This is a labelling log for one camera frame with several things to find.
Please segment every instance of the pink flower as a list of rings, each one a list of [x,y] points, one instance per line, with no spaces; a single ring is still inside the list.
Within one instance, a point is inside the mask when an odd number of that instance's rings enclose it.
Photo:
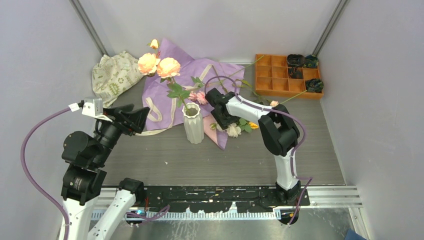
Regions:
[[[279,102],[278,101],[272,101],[269,105],[271,106],[271,107],[277,107],[277,105],[279,104]]]
[[[191,101],[196,101],[198,99],[198,95],[194,92],[194,91],[191,91],[190,92],[190,96],[188,97],[188,100],[191,100]]]
[[[157,75],[166,79],[180,75],[180,63],[172,57],[167,57],[157,65]]]
[[[138,70],[143,75],[154,74],[160,59],[154,53],[146,53],[138,59]]]
[[[197,93],[197,101],[199,102],[200,105],[206,105],[206,104],[208,104],[208,101],[205,98],[205,92],[199,91]]]

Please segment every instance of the white flower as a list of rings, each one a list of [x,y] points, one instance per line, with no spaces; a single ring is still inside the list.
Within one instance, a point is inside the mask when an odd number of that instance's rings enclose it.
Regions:
[[[225,131],[232,138],[238,138],[242,134],[242,129],[235,123],[231,123]]]

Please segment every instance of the orange rose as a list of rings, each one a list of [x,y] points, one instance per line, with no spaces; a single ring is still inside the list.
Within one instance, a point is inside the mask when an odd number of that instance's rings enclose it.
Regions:
[[[138,60],[138,70],[140,70],[140,73],[143,75],[154,74],[160,60],[161,59],[156,58],[156,54],[146,53]]]
[[[166,79],[180,75],[180,63],[172,57],[167,57],[157,65],[157,75]]]

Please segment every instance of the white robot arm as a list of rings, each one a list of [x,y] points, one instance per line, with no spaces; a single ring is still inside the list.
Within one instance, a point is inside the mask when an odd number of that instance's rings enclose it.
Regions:
[[[293,152],[291,166],[291,156],[293,148],[298,144],[300,132],[294,121],[281,114],[270,112],[276,109],[288,113],[283,105],[276,107],[261,105],[241,96],[235,96],[233,92],[226,95],[221,94],[216,88],[210,90],[206,99],[215,108],[211,113],[222,129],[226,129],[229,124],[237,122],[239,118],[244,118],[249,122],[259,125],[263,142],[266,148],[274,155],[277,170],[277,188],[281,188],[281,200],[291,199],[300,190],[299,180],[296,175],[296,160]]]

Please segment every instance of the metal floor panel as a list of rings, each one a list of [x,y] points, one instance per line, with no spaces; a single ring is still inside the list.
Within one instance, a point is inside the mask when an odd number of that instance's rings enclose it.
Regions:
[[[305,208],[288,228],[278,220],[163,220],[132,228],[122,221],[112,240],[344,240],[347,208]]]

